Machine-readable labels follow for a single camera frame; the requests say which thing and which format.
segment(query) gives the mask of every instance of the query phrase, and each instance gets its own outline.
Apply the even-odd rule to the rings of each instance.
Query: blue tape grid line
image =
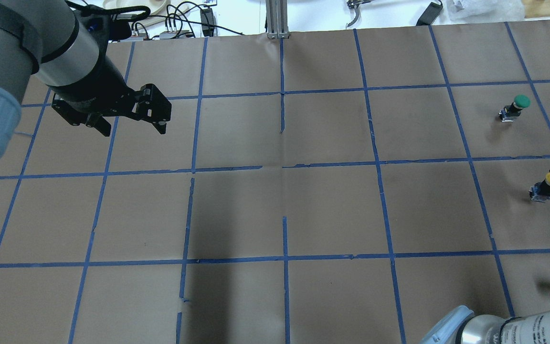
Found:
[[[495,86],[495,85],[528,85],[529,81],[490,81],[484,83],[452,83],[451,87],[467,87],[467,86]],[[550,79],[546,80],[532,80],[534,84],[546,84],[550,83]],[[399,86],[377,86],[368,87],[369,91],[379,91],[387,89],[414,89],[414,88],[432,88],[432,87],[447,87],[445,84],[432,84],[432,85],[399,85]],[[333,93],[333,92],[357,92],[364,91],[363,87],[355,88],[338,88],[338,89],[310,89],[310,90],[297,90],[297,91],[278,91],[278,92],[251,92],[251,93],[232,93],[232,94],[202,94],[201,98],[233,98],[233,97],[261,97],[261,96],[273,96],[275,94],[312,94],[312,93]],[[184,100],[184,99],[198,99],[199,96],[172,96],[167,97],[168,100]],[[41,107],[42,104],[23,104],[24,108]]]
[[[493,251],[452,251],[452,252],[408,252],[395,253],[396,258],[427,258],[427,257],[473,257],[491,255]],[[540,255],[550,254],[550,248],[522,248],[515,250],[498,250],[499,255]],[[342,259],[389,259],[389,253],[364,253],[346,255],[297,255],[297,256],[266,256],[238,257],[218,259],[159,259],[131,261],[91,261],[89,266],[144,266],[144,265],[182,265],[182,264],[233,264],[258,263],[262,261],[316,261]],[[0,263],[0,269],[13,268],[69,268],[84,266],[85,262],[48,262],[48,263]]]
[[[192,144],[192,173],[196,172],[197,166],[197,146],[199,144],[199,124],[201,123],[201,102],[203,101],[203,80],[205,79],[205,57],[207,57],[207,42],[205,37],[203,42],[203,57],[201,58],[201,78],[199,79],[199,95],[197,97],[197,115],[194,121],[194,142]]]
[[[449,77],[447,76],[447,71],[445,70],[445,65],[443,63],[443,57],[441,57],[441,51],[438,48],[438,43],[436,42],[436,36],[434,36],[434,31],[432,26],[428,26],[430,30],[430,36],[432,37],[432,42],[434,43],[434,49],[436,50],[436,57],[438,57],[438,63],[441,66],[441,71],[443,72],[443,78],[445,79],[445,84],[447,85],[447,92],[449,93],[449,99],[451,100],[451,106],[454,109],[455,119],[460,130],[460,137],[464,143],[464,150],[466,157],[468,158],[468,165],[472,173],[472,179],[474,179],[474,186],[476,188],[476,195],[478,196],[478,201],[481,205],[481,210],[483,212],[483,219],[485,220],[485,226],[487,227],[487,233],[489,234],[489,241],[491,242],[491,250],[496,260],[496,267],[498,269],[498,274],[500,275],[500,282],[502,283],[502,290],[504,291],[504,298],[508,306],[508,312],[510,316],[515,316],[515,310],[513,309],[513,302],[511,302],[510,294],[508,292],[508,285],[506,283],[506,277],[504,276],[504,270],[502,269],[502,262],[500,261],[500,255],[498,254],[498,248],[496,246],[496,240],[494,239],[493,231],[491,230],[491,223],[489,221],[489,215],[487,215],[487,208],[485,207],[485,200],[483,200],[483,193],[481,191],[481,185],[478,183],[478,177],[476,176],[476,170],[474,168],[474,162],[468,147],[468,142],[465,137],[464,127],[460,119],[460,113],[458,112],[458,107],[455,104],[454,94],[449,84]]]
[[[284,96],[286,95],[286,84],[284,83],[284,39],[279,39],[279,80],[281,81],[281,131],[286,129],[286,105],[284,103]]]
[[[381,197],[381,208],[383,211],[383,221],[386,229],[386,237],[388,240],[388,255],[390,259],[391,267],[391,282],[393,283],[393,295],[396,303],[396,313],[398,315],[398,325],[400,329],[400,340],[402,344],[406,344],[406,334],[404,333],[404,320],[402,316],[402,306],[400,304],[400,292],[398,288],[398,276],[396,274],[396,256],[393,250],[393,243],[391,242],[391,231],[389,226],[388,217],[388,205],[386,203],[385,191],[383,188],[383,180],[381,177],[381,163],[379,159],[379,152],[375,143],[375,129],[373,128],[373,115],[370,108],[369,88],[366,81],[366,72],[364,70],[364,60],[362,59],[362,50],[360,49],[360,39],[358,38],[358,31],[353,29],[354,39],[356,40],[356,49],[358,50],[358,60],[360,61],[360,71],[362,72],[362,85],[364,87],[364,98],[366,101],[366,112],[369,120],[370,140],[373,145],[373,154],[375,155],[375,166],[377,169],[377,182],[379,184],[379,194]]]
[[[128,80],[128,75],[131,70],[131,63],[133,61],[133,52],[135,52],[135,42],[131,44],[131,51],[129,52],[128,56],[128,63],[127,63],[127,69],[125,71],[124,81],[125,83]],[[95,217],[92,222],[92,229],[90,230],[90,239],[88,243],[88,247],[86,248],[86,256],[84,265],[82,268],[82,277],[80,278],[80,284],[78,287],[78,296],[76,297],[76,304],[74,307],[74,316],[72,317],[72,326],[69,331],[69,338],[68,338],[68,344],[72,344],[74,342],[74,335],[76,333],[76,324],[78,322],[78,314],[80,310],[80,305],[82,303],[82,294],[84,292],[85,282],[86,282],[86,274],[88,272],[89,262],[90,262],[90,253],[92,252],[92,246],[95,241],[95,229],[96,225],[99,221],[99,215],[101,213],[101,205],[103,203],[103,195],[105,194],[105,185],[107,184],[107,176],[109,172],[109,164],[112,160],[112,152],[114,150],[114,140],[116,139],[116,129],[118,129],[118,117],[114,120],[114,125],[112,128],[111,137],[109,139],[109,148],[107,150],[107,159],[105,160],[105,169],[103,174],[103,182],[101,183],[101,190],[99,191],[99,198],[96,202],[96,209],[95,209]]]
[[[502,82],[487,82],[487,83],[449,83],[449,80],[446,77],[446,71],[443,65],[443,61],[440,55],[440,52],[437,47],[436,38],[434,37],[434,33],[432,32],[432,28],[430,28],[430,34],[432,36],[432,40],[434,43],[434,47],[437,52],[437,56],[439,58],[439,63],[441,65],[441,70],[445,76],[445,84],[438,84],[438,85],[408,85],[408,86],[385,86],[385,87],[367,87],[366,83],[366,77],[364,72],[364,63],[362,61],[362,55],[360,51],[360,42],[358,40],[357,32],[354,30],[354,37],[356,39],[356,47],[358,49],[358,55],[360,59],[360,67],[362,70],[362,77],[363,77],[363,88],[349,88],[349,89],[319,89],[319,90],[304,90],[304,91],[285,91],[284,88],[284,70],[283,70],[283,56],[284,56],[284,50],[283,50],[283,41],[280,40],[280,63],[281,63],[281,91],[280,92],[258,92],[258,93],[246,93],[246,94],[220,94],[220,95],[202,95],[202,85],[203,85],[203,76],[204,76],[204,70],[205,70],[205,56],[207,52],[207,39],[205,39],[205,43],[203,46],[203,57],[201,62],[201,81],[199,84],[199,95],[198,96],[181,96],[181,97],[168,97],[168,99],[171,100],[177,100],[177,99],[197,99],[197,117],[196,117],[196,126],[195,126],[195,135],[194,135],[194,144],[193,144],[193,152],[192,152],[192,168],[191,169],[182,169],[182,170],[149,170],[149,171],[128,171],[128,172],[109,172],[109,162],[111,160],[111,152],[114,144],[114,136],[116,132],[117,127],[117,118],[114,122],[114,130],[113,130],[113,137],[110,141],[110,147],[109,152],[107,156],[107,163],[106,163],[106,169],[105,172],[90,172],[90,173],[77,173],[77,174],[40,174],[40,175],[24,175],[24,171],[26,169],[26,165],[28,163],[29,155],[31,153],[33,143],[35,140],[35,135],[37,135],[37,130],[39,128],[40,121],[43,116],[44,109],[49,106],[48,104],[48,96],[50,95],[50,90],[46,94],[46,99],[44,100],[43,104],[26,104],[22,105],[24,108],[30,108],[30,107],[41,107],[42,110],[40,112],[39,119],[37,121],[35,132],[33,134],[33,139],[29,145],[29,149],[22,167],[21,174],[19,176],[0,176],[0,179],[18,179],[17,187],[14,191],[11,204],[9,206],[6,220],[4,221],[4,225],[2,227],[2,231],[0,234],[0,244],[3,239],[3,235],[5,233],[5,229],[9,220],[9,217],[11,215],[11,210],[13,209],[13,203],[15,201],[15,198],[18,194],[18,189],[20,187],[20,183],[22,179],[33,179],[33,178],[65,178],[65,177],[78,177],[78,176],[102,176],[104,179],[104,183],[101,187],[101,193],[100,198],[98,201],[97,209],[95,212],[95,219],[94,219],[94,227],[96,227],[96,222],[98,220],[98,213],[100,211],[100,205],[103,198],[103,192],[105,190],[105,182],[107,180],[107,176],[109,175],[128,175],[128,174],[160,174],[160,173],[176,173],[176,172],[217,172],[217,171],[234,171],[234,170],[256,170],[261,168],[261,166],[238,166],[238,167],[225,167],[225,168],[196,168],[196,148],[197,148],[197,138],[198,138],[198,130],[199,130],[199,122],[200,122],[200,111],[201,111],[201,100],[203,98],[221,98],[221,97],[250,97],[250,96],[270,96],[275,94],[280,94],[282,98],[282,126],[281,130],[283,131],[285,128],[285,117],[284,117],[284,95],[286,94],[312,94],[312,93],[328,93],[328,92],[354,92],[354,91],[364,91],[365,92],[365,98],[367,102],[367,113],[369,115],[369,127],[371,131],[371,140],[373,142],[373,152],[375,153],[375,161],[356,161],[356,162],[344,162],[344,163],[312,163],[312,164],[299,164],[295,166],[284,166],[284,168],[310,168],[310,167],[324,167],[324,166],[359,166],[359,165],[376,165],[377,171],[378,171],[378,181],[380,184],[380,194],[381,194],[381,200],[382,200],[382,207],[384,211],[384,220],[386,221],[386,231],[388,232],[388,249],[389,253],[376,253],[376,254],[365,254],[365,255],[308,255],[308,256],[288,256],[287,254],[287,227],[286,227],[286,218],[284,218],[284,255],[281,257],[273,256],[273,257],[246,257],[246,258],[229,258],[229,259],[188,259],[187,257],[187,250],[188,250],[188,238],[189,238],[189,230],[190,230],[190,218],[188,218],[188,224],[187,224],[187,233],[186,233],[186,240],[185,240],[185,256],[184,259],[167,259],[167,260],[152,260],[152,261],[97,261],[97,262],[90,262],[90,248],[92,247],[92,242],[94,240],[94,232],[91,233],[91,238],[89,242],[89,248],[87,249],[87,257],[85,259],[85,262],[60,262],[60,263],[6,263],[6,264],[0,264],[0,268],[44,268],[44,267],[68,267],[68,266],[83,266],[83,277],[81,281],[81,287],[78,292],[78,300],[76,305],[76,310],[74,311],[74,321],[72,324],[72,331],[70,332],[70,342],[73,341],[73,331],[75,322],[77,320],[77,311],[79,307],[79,301],[81,299],[81,292],[83,283],[85,281],[85,272],[88,266],[136,266],[136,265],[153,265],[153,264],[182,264],[183,266],[183,273],[182,273],[182,280],[184,280],[185,277],[185,267],[187,264],[226,264],[226,263],[244,263],[244,262],[258,262],[258,261],[284,261],[284,284],[286,288],[286,342],[290,342],[290,332],[289,332],[289,289],[288,289],[288,273],[287,273],[287,265],[288,261],[293,260],[320,260],[320,259],[381,259],[381,258],[389,258],[391,259],[392,263],[394,262],[393,259],[395,258],[419,258],[419,257],[462,257],[462,256],[478,256],[478,255],[495,255],[498,265],[498,272],[500,273],[500,278],[503,282],[503,287],[505,289],[505,294],[507,297],[507,303],[509,306],[509,311],[511,312],[511,315],[514,315],[514,312],[512,310],[511,302],[510,302],[510,296],[508,295],[508,290],[506,288],[506,281],[504,280],[504,273],[502,271],[502,266],[499,261],[498,255],[517,255],[517,254],[537,254],[537,253],[550,253],[550,248],[544,248],[544,249],[522,249],[522,250],[498,250],[495,244],[495,241],[493,238],[491,238],[491,241],[493,243],[493,250],[491,251],[468,251],[468,252],[428,252],[428,253],[394,253],[393,247],[391,246],[391,233],[389,232],[389,220],[387,218],[387,207],[385,203],[385,197],[382,189],[382,180],[381,180],[381,172],[380,172],[380,165],[386,165],[386,164],[397,164],[397,163],[440,163],[440,162],[453,162],[453,161],[467,161],[469,165],[471,165],[472,175],[475,180],[476,188],[477,188],[477,194],[480,198],[480,202],[482,205],[482,210],[484,213],[484,217],[487,224],[487,230],[489,231],[491,235],[491,226],[489,225],[489,219],[487,218],[487,210],[485,208],[485,203],[482,198],[482,194],[480,192],[480,185],[478,185],[478,179],[476,178],[476,172],[474,171],[474,164],[473,161],[508,161],[508,160],[524,160],[524,159],[550,159],[550,155],[544,155],[539,157],[534,156],[524,156],[524,157],[483,157],[483,158],[472,158],[467,146],[467,142],[465,140],[465,135],[463,132],[463,127],[461,126],[461,121],[458,115],[458,111],[455,105],[455,100],[452,96],[451,88],[452,87],[465,87],[465,86],[490,86],[490,85],[530,85],[532,88],[533,95],[535,96],[537,103],[539,104],[539,107],[541,109],[541,112],[543,113],[544,119],[550,129],[550,120],[548,118],[548,115],[546,113],[546,110],[544,109],[544,106],[539,99],[537,90],[535,89],[534,84],[535,83],[550,83],[550,80],[532,80],[528,69],[522,59],[521,52],[517,46],[517,43],[515,42],[515,39],[513,37],[513,34],[511,32],[510,26],[508,25],[508,22],[505,23],[507,27],[508,34],[511,38],[511,41],[513,42],[513,46],[515,48],[515,51],[517,52],[517,55],[519,57],[519,60],[522,64],[522,67],[524,68],[524,72],[526,73],[526,77],[528,78],[527,81],[502,81]],[[129,63],[127,65],[127,70],[125,74],[125,80],[128,78],[129,70],[131,68],[131,59],[133,56],[133,50],[134,50],[135,44],[133,43],[131,45],[131,53],[129,55]],[[374,130],[372,126],[372,119],[371,119],[371,111],[370,111],[370,101],[368,98],[368,91],[378,91],[378,90],[386,90],[386,89],[414,89],[414,88],[425,88],[425,87],[447,87],[450,95],[450,100],[452,101],[452,107],[454,107],[454,113],[456,114],[456,119],[458,120],[458,128],[460,129],[460,133],[462,136],[463,143],[465,145],[465,150],[467,152],[467,158],[453,158],[453,159],[423,159],[419,161],[379,161],[378,159],[378,153],[376,150],[376,144],[375,144],[375,138],[374,138]],[[194,189],[194,178],[191,180],[191,186],[190,186],[190,201],[189,201],[189,214],[188,217],[190,217],[190,211],[191,211],[191,202],[192,202],[192,192]],[[392,276],[395,277],[395,266],[392,264]],[[393,278],[393,283],[395,286],[395,293],[397,294],[397,281],[395,278]],[[180,286],[180,296],[183,297],[183,288]],[[399,314],[399,325],[401,330],[401,336],[403,343],[406,342],[406,338],[404,337],[404,328],[402,324],[402,310],[400,309],[400,299],[399,295],[396,296],[397,301],[397,311]],[[181,312],[178,313],[177,318],[177,337],[176,342],[179,342],[179,335],[180,335],[180,328],[181,328]]]
[[[40,115],[37,118],[37,123],[35,124],[35,129],[33,130],[33,136],[31,137],[31,142],[29,143],[29,148],[27,149],[27,154],[24,156],[24,162],[22,163],[22,169],[20,171],[20,176],[22,177],[24,175],[24,172],[27,168],[27,164],[29,163],[29,157],[31,156],[31,151],[33,150],[33,145],[35,144],[35,137],[37,137],[37,130],[40,128],[40,123],[42,122],[42,118],[44,115],[44,111],[46,110],[46,103],[48,102],[48,98],[50,97],[50,89],[46,92],[46,97],[44,97],[44,101],[42,104],[42,109],[40,110]],[[22,182],[22,178],[19,178],[16,187],[14,189],[14,192],[11,197],[10,206],[8,207],[7,213],[6,213],[6,219],[4,220],[4,223],[1,227],[0,232],[0,248],[1,243],[4,239],[4,235],[6,234],[6,229],[8,222],[10,220],[11,212],[14,208],[14,202],[16,201],[16,198],[18,196],[18,190],[20,189],[20,183]]]
[[[190,191],[188,195],[188,210],[186,212],[186,232],[184,235],[184,253],[181,259],[181,276],[180,276],[180,300],[186,302],[186,268],[188,267],[188,248],[190,246],[190,223],[192,221],[192,203],[194,202],[194,178],[190,178]],[[182,312],[177,313],[177,324],[175,326],[175,342],[179,344],[181,338],[181,318]]]
[[[290,344],[290,274],[288,273],[288,218],[282,220],[284,227],[284,319],[286,321],[286,344]]]
[[[536,102],[538,103],[540,107],[540,111],[543,114],[544,121],[546,122],[547,127],[549,127],[550,131],[550,119],[549,116],[546,113],[546,109],[544,108],[544,105],[540,99],[539,93],[536,90],[536,86],[534,86],[534,83],[544,83],[546,80],[542,81],[533,81],[532,77],[530,76],[530,72],[528,70],[528,66],[526,66],[525,61],[523,60],[523,57],[521,56],[521,50],[519,50],[519,46],[517,46],[517,42],[515,41],[515,37],[513,36],[513,32],[510,29],[510,25],[508,22],[505,22],[504,25],[506,26],[506,30],[508,32],[508,36],[510,37],[511,42],[513,43],[513,47],[515,48],[515,52],[517,53],[517,57],[519,57],[519,62],[521,63],[521,66],[523,67],[523,72],[526,74],[526,78],[528,78],[528,83],[530,84],[530,88],[532,88],[532,93],[534,95],[534,98],[536,99]]]

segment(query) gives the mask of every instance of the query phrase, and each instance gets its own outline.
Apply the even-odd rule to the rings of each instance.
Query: metal post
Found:
[[[290,37],[288,32],[288,0],[266,0],[266,36],[269,39]]]

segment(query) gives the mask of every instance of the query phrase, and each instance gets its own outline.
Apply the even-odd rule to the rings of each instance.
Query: wooden block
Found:
[[[550,0],[522,0],[526,18],[550,17]]]

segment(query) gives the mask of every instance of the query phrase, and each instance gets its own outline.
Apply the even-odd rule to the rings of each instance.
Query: table surface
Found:
[[[31,79],[0,160],[0,344],[416,344],[460,304],[550,310],[550,202],[528,196],[549,20],[107,56],[168,97],[167,133],[69,126]]]

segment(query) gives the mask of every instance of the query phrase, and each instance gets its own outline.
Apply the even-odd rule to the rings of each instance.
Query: black wire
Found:
[[[82,11],[82,13],[87,14],[101,14],[101,15],[118,15],[118,14],[125,14],[130,13],[134,11],[141,11],[140,14],[135,14],[129,19],[116,19],[121,22],[137,22],[139,20],[144,20],[150,15],[150,7],[147,6],[129,6],[129,7],[120,7],[119,9],[109,9],[104,10],[97,6],[82,6],[79,4],[76,4],[75,2],[71,2],[69,0],[65,0],[65,3],[67,3],[67,6],[72,7],[72,9],[77,9]]]
[[[236,33],[237,35],[242,35],[242,36],[245,36],[243,34],[243,32],[236,32],[234,30],[231,30],[231,29],[228,29],[228,28],[225,28],[223,26],[219,26],[219,25],[213,25],[213,24],[205,24],[204,22],[198,22],[198,21],[190,21],[190,20],[181,20],[179,19],[179,21],[182,21],[182,22],[189,22],[191,24],[201,24],[203,26],[207,26],[208,28],[218,28],[218,29],[222,29],[222,30],[226,30],[226,31],[229,31],[229,32],[232,32],[232,33]]]
[[[150,35],[148,35],[148,30],[146,29],[146,27],[144,26],[144,24],[142,24],[141,22],[138,22],[136,21],[135,22],[135,31],[137,31],[137,26],[138,25],[141,25],[141,27],[144,29],[144,31],[146,32],[146,39],[150,39]]]
[[[188,21],[188,18],[186,17],[186,14],[183,13],[182,11],[180,11],[179,7],[175,7],[175,6],[171,5],[171,4],[167,5],[167,16],[170,15],[170,14],[169,14],[169,6],[171,6],[171,7],[173,7],[173,8],[175,9],[174,14],[177,14],[177,12],[181,13],[181,15],[183,15],[183,17],[184,17],[184,19],[186,20],[186,22],[188,22],[188,23],[190,24],[190,21]],[[192,29],[192,25],[188,25],[188,26],[190,26],[190,32],[192,32],[192,35],[193,35],[194,37],[197,37],[197,35],[194,33],[194,29]]]

